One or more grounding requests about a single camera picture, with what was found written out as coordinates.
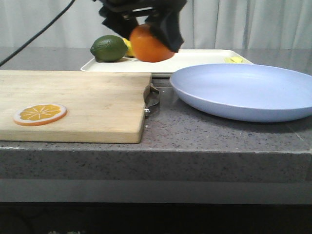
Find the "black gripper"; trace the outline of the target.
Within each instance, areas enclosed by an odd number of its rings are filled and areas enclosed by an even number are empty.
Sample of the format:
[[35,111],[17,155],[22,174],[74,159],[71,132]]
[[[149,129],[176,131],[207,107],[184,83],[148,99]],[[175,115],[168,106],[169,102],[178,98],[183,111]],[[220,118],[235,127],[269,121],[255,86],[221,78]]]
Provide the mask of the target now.
[[169,50],[178,52],[184,40],[180,34],[179,12],[186,0],[101,0],[99,15],[102,24],[122,37],[129,37],[138,26],[136,19],[123,16],[148,16],[146,23],[151,33]]

